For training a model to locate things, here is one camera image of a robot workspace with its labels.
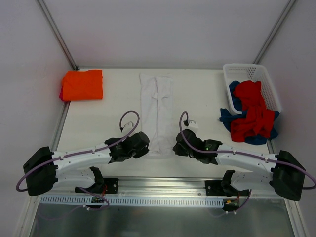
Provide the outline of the white t shirt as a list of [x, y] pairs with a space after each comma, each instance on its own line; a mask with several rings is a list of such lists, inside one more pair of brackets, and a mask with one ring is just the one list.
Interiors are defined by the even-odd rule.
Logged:
[[171, 75], [141, 73], [141, 128], [148, 136], [149, 155], [168, 156], [174, 146], [173, 87]]

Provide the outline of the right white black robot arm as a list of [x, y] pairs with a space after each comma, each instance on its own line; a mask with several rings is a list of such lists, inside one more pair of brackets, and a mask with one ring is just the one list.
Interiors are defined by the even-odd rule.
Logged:
[[221, 190], [227, 196], [245, 190], [274, 192], [282, 198], [299, 201], [305, 181], [305, 168], [287, 151], [278, 154], [247, 152], [216, 140], [201, 140], [189, 129], [176, 137], [173, 151], [204, 164], [228, 165], [244, 172], [227, 170]]

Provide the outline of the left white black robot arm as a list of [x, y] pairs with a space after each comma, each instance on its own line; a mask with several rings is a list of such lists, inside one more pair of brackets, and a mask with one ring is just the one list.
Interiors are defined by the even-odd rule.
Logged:
[[80, 188], [92, 193], [102, 190], [103, 178], [99, 164], [123, 162], [140, 158], [149, 151], [149, 138], [137, 132], [82, 151], [52, 152], [49, 147], [38, 149], [23, 165], [26, 191], [30, 196], [47, 193], [57, 187]]

